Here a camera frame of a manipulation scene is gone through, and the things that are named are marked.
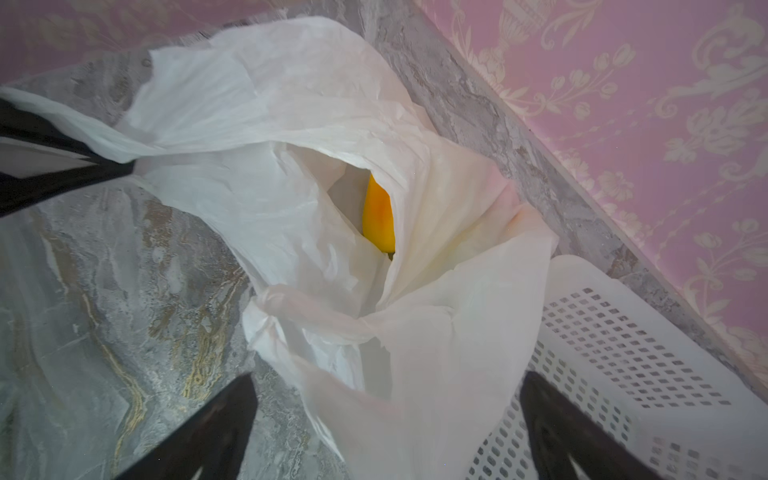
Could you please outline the long yellow toy fruit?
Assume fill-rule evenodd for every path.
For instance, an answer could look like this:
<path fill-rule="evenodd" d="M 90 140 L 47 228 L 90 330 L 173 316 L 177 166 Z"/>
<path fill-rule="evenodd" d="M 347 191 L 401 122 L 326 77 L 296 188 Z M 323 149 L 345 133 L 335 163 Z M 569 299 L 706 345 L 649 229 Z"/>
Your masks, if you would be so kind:
<path fill-rule="evenodd" d="M 362 213 L 362 233 L 386 254 L 395 252 L 395 231 L 389 194 L 369 176 Z"/>

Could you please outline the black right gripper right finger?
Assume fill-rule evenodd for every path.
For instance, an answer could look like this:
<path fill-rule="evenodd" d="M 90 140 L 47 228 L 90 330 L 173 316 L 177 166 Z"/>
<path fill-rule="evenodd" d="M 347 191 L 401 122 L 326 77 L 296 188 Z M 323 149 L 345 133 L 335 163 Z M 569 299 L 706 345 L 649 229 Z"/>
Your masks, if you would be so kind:
<path fill-rule="evenodd" d="M 519 401 L 532 460 L 541 479 L 657 479 L 540 374 L 525 374 Z"/>

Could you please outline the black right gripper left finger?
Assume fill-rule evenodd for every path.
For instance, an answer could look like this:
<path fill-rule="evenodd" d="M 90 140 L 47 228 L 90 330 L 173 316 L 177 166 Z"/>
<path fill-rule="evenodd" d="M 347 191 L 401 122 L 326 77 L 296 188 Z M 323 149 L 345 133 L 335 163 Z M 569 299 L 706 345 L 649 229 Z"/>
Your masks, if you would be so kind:
<path fill-rule="evenodd" d="M 241 375 L 119 477 L 235 479 L 257 408 L 252 378 Z"/>

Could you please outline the white plastic bag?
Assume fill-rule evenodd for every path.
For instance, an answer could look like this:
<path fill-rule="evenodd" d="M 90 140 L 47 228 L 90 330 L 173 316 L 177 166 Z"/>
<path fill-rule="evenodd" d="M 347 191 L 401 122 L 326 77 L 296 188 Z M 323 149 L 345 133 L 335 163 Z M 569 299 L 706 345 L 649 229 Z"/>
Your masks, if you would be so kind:
<path fill-rule="evenodd" d="M 382 56 L 306 17 L 151 54 L 106 125 L 3 88 L 199 217 L 255 296 L 248 346 L 354 479 L 462 479 L 533 353 L 556 234 L 497 164 L 440 136 Z M 362 233 L 369 176 L 395 252 Z"/>

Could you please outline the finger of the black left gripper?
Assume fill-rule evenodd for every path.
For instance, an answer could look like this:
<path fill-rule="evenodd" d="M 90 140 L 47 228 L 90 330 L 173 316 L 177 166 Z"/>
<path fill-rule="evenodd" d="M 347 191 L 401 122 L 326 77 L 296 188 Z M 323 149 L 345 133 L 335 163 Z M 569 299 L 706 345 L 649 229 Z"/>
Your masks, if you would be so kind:
<path fill-rule="evenodd" d="M 2 157 L 1 216 L 134 172 L 135 162 L 100 158 Z"/>
<path fill-rule="evenodd" d="M 42 117 L 1 101 L 2 165 L 108 165 L 84 143 Z"/>

